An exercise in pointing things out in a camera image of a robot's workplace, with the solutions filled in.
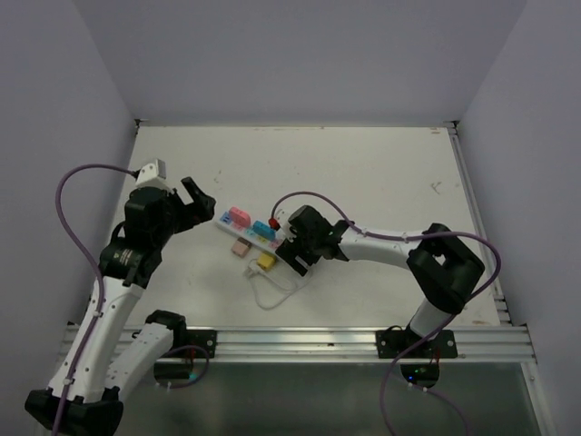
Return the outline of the brown plug adapter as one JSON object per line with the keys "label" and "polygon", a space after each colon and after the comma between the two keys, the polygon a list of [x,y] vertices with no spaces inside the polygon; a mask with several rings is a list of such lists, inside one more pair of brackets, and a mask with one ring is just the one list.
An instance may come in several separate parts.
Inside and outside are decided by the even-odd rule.
{"label": "brown plug adapter", "polygon": [[244,258],[251,250],[252,244],[243,238],[238,238],[233,246],[231,252],[240,258]]}

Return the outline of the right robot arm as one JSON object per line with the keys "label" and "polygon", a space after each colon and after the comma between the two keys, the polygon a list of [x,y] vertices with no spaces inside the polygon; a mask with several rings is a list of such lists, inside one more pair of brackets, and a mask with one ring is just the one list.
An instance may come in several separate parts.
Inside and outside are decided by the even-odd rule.
{"label": "right robot arm", "polygon": [[433,332],[459,314],[485,271],[484,263],[456,236],[434,237],[448,227],[433,223],[412,237],[380,239],[359,233],[344,219],[330,223],[315,208],[303,205],[294,213],[277,211],[272,223],[284,239],[276,255],[303,276],[319,259],[370,261],[410,271],[424,300],[399,341],[412,355],[427,355],[437,345]]}

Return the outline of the white power strip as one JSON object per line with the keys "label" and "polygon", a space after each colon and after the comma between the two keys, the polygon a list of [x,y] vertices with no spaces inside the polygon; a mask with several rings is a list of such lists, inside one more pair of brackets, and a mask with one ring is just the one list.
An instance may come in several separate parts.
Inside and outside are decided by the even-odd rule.
{"label": "white power strip", "polygon": [[276,256],[276,249],[282,244],[283,239],[276,234],[273,240],[269,240],[252,230],[235,223],[230,217],[229,212],[224,212],[220,217],[213,219],[214,224],[222,231],[234,238],[242,238],[252,247],[265,253]]}

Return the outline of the pink plug adapter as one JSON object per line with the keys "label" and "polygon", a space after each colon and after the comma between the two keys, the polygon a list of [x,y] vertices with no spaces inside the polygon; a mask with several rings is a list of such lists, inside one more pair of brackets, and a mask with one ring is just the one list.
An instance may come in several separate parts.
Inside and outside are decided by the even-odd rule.
{"label": "pink plug adapter", "polygon": [[231,221],[242,228],[250,228],[251,227],[251,216],[243,211],[238,207],[231,207],[228,211],[228,215]]}

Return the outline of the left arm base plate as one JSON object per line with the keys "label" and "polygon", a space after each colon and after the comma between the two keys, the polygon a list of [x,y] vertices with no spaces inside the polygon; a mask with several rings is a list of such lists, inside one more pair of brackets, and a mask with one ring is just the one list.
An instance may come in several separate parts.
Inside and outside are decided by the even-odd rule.
{"label": "left arm base plate", "polygon": [[218,343],[218,333],[211,329],[187,329],[173,340],[171,349],[163,358],[213,359]]}

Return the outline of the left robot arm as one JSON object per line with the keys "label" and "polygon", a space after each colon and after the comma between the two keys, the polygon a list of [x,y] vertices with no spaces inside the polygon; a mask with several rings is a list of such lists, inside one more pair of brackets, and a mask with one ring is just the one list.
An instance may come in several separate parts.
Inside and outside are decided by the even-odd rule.
{"label": "left robot arm", "polygon": [[190,344],[184,316],[157,310],[133,342],[114,350],[127,319],[162,262],[162,249],[177,233],[210,221],[216,201],[192,178],[182,179],[191,196],[137,187],[124,205],[124,219],[102,250],[96,282],[73,344],[48,386],[30,391],[25,410],[54,435],[112,435],[123,403],[155,362],[210,354]]}

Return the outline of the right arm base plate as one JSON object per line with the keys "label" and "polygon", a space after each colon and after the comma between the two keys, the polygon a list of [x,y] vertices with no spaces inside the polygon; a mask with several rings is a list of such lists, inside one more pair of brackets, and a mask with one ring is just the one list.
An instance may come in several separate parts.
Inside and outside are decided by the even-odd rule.
{"label": "right arm base plate", "polygon": [[456,338],[451,330],[443,330],[427,340],[421,339],[410,328],[390,326],[375,331],[375,345],[380,359],[394,359],[410,348],[403,358],[455,359],[458,357]]}

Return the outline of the blue plug adapter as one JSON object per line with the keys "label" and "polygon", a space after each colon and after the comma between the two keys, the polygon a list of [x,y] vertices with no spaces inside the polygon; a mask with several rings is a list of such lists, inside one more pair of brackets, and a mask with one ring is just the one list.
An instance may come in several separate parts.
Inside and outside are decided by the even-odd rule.
{"label": "blue plug adapter", "polygon": [[276,239],[276,231],[261,221],[255,221],[252,225],[252,230],[268,241],[274,241]]}

